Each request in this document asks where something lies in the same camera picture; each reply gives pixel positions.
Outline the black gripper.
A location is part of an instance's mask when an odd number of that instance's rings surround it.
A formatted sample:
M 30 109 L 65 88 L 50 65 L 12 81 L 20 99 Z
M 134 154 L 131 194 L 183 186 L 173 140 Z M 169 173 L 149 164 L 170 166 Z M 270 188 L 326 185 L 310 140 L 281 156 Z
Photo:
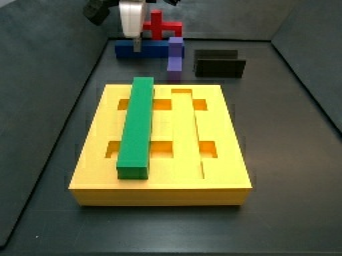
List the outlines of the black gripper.
M 146 18 L 146 4 L 158 0 L 89 0 L 83 15 L 99 26 L 110 15 L 110 8 L 119 6 L 122 29 L 126 38 L 133 40 L 134 51 L 142 49 L 142 31 Z

